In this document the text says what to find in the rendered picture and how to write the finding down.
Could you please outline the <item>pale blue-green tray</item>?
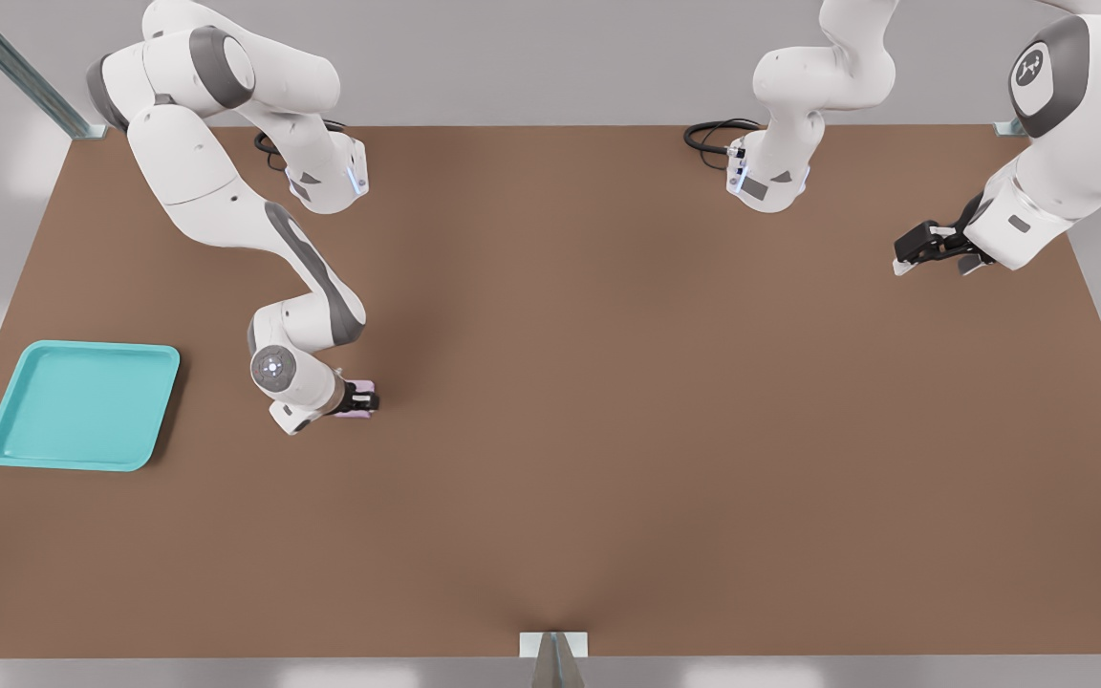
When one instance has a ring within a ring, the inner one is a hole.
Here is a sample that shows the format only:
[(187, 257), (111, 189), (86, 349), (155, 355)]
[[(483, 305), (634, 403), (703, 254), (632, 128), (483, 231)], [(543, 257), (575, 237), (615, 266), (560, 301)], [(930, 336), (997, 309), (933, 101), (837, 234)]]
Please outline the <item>pale blue-green tray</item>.
[(131, 473), (148, 465), (179, 362), (167, 345), (28, 345), (0, 401), (0, 466)]

